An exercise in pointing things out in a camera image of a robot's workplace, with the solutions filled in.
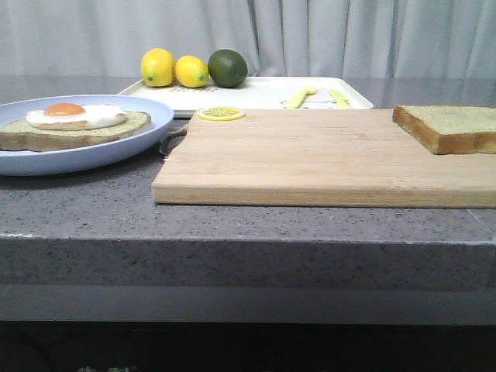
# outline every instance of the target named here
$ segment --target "toast on plate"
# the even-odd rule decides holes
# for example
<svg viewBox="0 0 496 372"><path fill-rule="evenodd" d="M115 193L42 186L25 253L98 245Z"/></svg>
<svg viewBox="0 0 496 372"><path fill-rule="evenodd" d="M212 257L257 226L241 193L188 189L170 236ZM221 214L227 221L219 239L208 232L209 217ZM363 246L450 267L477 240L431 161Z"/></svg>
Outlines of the toast on plate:
<svg viewBox="0 0 496 372"><path fill-rule="evenodd" d="M0 150L57 151L113 142L152 128L146 112L126 111L125 122L98 129L37 129L26 119L0 126Z"/></svg>

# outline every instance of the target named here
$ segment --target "plate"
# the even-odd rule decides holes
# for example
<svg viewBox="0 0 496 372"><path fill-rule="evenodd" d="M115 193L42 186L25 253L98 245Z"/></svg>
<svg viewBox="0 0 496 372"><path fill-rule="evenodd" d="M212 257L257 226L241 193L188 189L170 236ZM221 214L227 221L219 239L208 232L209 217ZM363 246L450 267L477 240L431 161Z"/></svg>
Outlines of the plate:
<svg viewBox="0 0 496 372"><path fill-rule="evenodd" d="M212 81L202 88L186 88L177 84L151 88L139 80L118 94L153 99L169 105L176 117L190 118L197 109L216 106L284 109L284 102L306 85L316 86L317 92L308 96L297 109L336 109L336 101L329 94L331 89L346 95L354 109L374 107L358 91L337 77L247 77L243 84L232 89L220 88Z"/></svg>
<svg viewBox="0 0 496 372"><path fill-rule="evenodd" d="M146 98L121 95L63 95L0 105L0 127L21 119L29 110L44 109L58 102L79 105L117 105L127 111L148 112L153 128L125 139L94 146L59 151L0 151L0 174L41 176L82 171L112 164L143 152L161 141L174 118L168 105Z"/></svg>

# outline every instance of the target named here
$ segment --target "egg yolk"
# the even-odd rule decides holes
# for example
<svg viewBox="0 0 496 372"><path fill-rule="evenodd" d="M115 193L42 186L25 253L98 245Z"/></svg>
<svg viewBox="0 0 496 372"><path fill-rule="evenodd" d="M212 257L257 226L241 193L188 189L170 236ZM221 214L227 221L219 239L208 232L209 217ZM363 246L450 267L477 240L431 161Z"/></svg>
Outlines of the egg yolk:
<svg viewBox="0 0 496 372"><path fill-rule="evenodd" d="M86 111L80 105L75 103L56 103L51 105L45 110L45 115L48 116L68 116L68 115L79 115Z"/></svg>

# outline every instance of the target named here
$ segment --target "light blue plate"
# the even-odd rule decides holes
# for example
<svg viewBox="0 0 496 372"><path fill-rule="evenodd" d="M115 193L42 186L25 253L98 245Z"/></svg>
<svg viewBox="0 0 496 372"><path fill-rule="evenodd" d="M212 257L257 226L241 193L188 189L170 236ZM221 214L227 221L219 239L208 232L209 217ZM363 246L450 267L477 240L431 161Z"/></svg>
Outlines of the light blue plate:
<svg viewBox="0 0 496 372"><path fill-rule="evenodd" d="M110 104L127 111L148 112L152 118L153 128L118 141L77 149L47 152L0 151L0 174L8 176L62 174L125 160L161 141L174 118L172 108L146 98L123 95L65 95L0 105L0 127L23 118L29 110L45 109L58 102L73 102L79 105Z"/></svg>

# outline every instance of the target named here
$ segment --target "fried egg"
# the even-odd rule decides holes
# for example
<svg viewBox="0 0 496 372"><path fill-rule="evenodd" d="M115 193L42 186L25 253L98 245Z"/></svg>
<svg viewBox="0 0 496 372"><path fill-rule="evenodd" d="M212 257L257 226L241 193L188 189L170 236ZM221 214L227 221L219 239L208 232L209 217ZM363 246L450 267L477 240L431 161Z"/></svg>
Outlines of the fried egg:
<svg viewBox="0 0 496 372"><path fill-rule="evenodd" d="M26 120L38 129L84 130L124 122L126 113L115 105L76 105L62 102L45 110L29 111Z"/></svg>

